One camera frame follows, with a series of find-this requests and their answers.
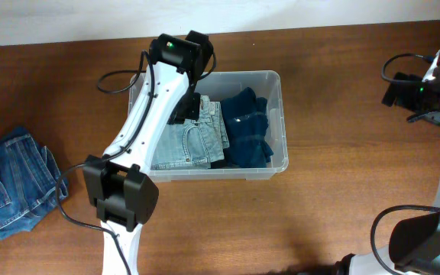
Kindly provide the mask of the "light blue jeans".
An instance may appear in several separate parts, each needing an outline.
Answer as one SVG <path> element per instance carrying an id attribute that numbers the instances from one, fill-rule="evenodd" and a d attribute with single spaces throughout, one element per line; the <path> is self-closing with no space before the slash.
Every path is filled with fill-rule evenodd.
<path id="1" fill-rule="evenodd" d="M 224 150 L 229 147 L 221 104 L 203 95 L 198 119 L 164 128 L 151 169 L 209 169 L 212 163 L 225 159 Z"/>

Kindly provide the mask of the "teal blue taped cloth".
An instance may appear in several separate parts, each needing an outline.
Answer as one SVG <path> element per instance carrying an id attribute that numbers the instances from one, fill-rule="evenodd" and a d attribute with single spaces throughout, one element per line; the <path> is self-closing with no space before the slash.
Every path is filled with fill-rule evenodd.
<path id="1" fill-rule="evenodd" d="M 250 87 L 221 100 L 222 117 L 229 148 L 224 149 L 229 166 L 265 168 L 273 151 L 265 137 L 269 126 L 267 99 L 257 97 Z"/>

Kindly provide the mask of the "dark blue jeans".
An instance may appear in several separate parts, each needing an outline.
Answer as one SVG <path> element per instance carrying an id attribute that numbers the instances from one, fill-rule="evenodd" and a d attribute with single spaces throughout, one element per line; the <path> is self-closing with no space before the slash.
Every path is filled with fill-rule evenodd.
<path id="1" fill-rule="evenodd" d="M 17 127 L 0 140 L 0 241 L 31 231 L 57 207 L 61 172 L 50 149 Z"/>

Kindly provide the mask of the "black taped cloth bundle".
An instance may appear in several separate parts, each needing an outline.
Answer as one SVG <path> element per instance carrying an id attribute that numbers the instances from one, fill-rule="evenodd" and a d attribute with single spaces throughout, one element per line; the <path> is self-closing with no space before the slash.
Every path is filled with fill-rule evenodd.
<path id="1" fill-rule="evenodd" d="M 217 160 L 215 162 L 211 162 L 210 168 L 211 169 L 231 169 L 231 168 L 238 168 L 238 165 L 233 163 L 229 159 L 227 159 L 227 160 L 224 159 L 224 160 Z"/>

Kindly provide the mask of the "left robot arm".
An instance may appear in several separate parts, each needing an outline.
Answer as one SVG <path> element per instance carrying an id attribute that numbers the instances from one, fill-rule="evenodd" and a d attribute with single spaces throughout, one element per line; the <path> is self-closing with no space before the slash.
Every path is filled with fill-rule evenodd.
<path id="1" fill-rule="evenodd" d="M 142 53 L 148 64 L 139 96 L 101 157 L 88 156 L 82 172 L 104 235 L 104 274 L 136 274 L 143 225 L 159 189 L 149 177 L 154 151 L 167 125 L 199 117 L 199 80 L 214 56 L 206 34 L 183 39 L 161 34 Z"/>

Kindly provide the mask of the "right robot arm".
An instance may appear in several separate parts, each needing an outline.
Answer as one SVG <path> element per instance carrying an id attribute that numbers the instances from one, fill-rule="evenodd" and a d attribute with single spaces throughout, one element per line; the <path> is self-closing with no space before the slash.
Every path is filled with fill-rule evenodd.
<path id="1" fill-rule="evenodd" d="M 424 76 L 396 73 L 381 77 L 390 85 L 382 99 L 386 106 L 412 112 L 409 123 L 427 121 L 440 127 L 440 50 L 422 56 L 430 67 Z M 387 246 L 377 247 L 380 220 L 392 212 L 420 211 L 422 215 L 398 222 Z M 396 205 L 384 209 L 370 229 L 371 253 L 349 254 L 328 269 L 329 274 L 440 274 L 440 180 L 435 200 L 427 205 Z"/>

